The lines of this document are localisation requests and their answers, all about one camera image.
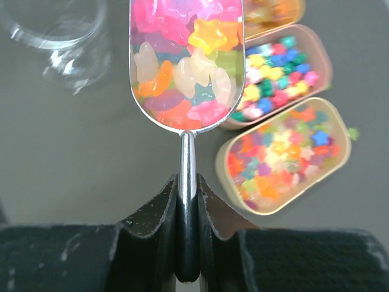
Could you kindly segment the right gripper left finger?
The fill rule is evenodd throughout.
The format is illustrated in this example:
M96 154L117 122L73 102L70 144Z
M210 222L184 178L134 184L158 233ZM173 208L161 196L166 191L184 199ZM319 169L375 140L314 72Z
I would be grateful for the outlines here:
M1 226L1 290L173 291L176 192L113 224Z

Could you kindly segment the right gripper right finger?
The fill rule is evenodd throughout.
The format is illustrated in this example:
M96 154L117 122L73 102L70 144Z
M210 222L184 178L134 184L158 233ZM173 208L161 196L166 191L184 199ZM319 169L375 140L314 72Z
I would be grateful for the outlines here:
M201 291L387 291L388 254L360 229L260 228L198 176Z

